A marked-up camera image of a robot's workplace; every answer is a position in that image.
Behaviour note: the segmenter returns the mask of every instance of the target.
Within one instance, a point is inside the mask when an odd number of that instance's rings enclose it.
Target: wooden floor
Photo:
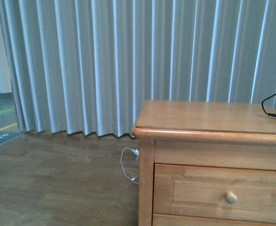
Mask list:
[[[0,146],[0,226],[136,226],[135,141],[26,134]],[[138,174],[125,152],[129,175]]]

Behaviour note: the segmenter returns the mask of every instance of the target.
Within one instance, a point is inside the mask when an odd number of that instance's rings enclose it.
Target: drawer knob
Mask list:
[[[226,200],[230,204],[234,204],[237,202],[238,198],[236,195],[234,195],[232,192],[227,193]]]

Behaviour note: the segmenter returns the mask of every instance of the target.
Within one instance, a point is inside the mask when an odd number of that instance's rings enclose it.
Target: cabinet top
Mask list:
[[[236,133],[268,139],[268,135],[276,135],[276,118],[267,116],[259,104],[148,100],[133,133],[136,137]]]

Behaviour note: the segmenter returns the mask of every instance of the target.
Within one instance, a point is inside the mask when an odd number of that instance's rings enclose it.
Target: curtain fold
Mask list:
[[[119,137],[147,99],[276,93],[276,0],[0,0],[0,15],[21,130]]]

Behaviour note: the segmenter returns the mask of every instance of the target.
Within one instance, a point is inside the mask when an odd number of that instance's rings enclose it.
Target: drawer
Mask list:
[[[153,226],[270,226],[270,224],[250,223],[237,220],[212,218],[179,217],[171,215],[153,215]]]
[[[156,140],[155,163],[276,170],[276,146]]]
[[[155,164],[153,212],[276,224],[276,171]]]

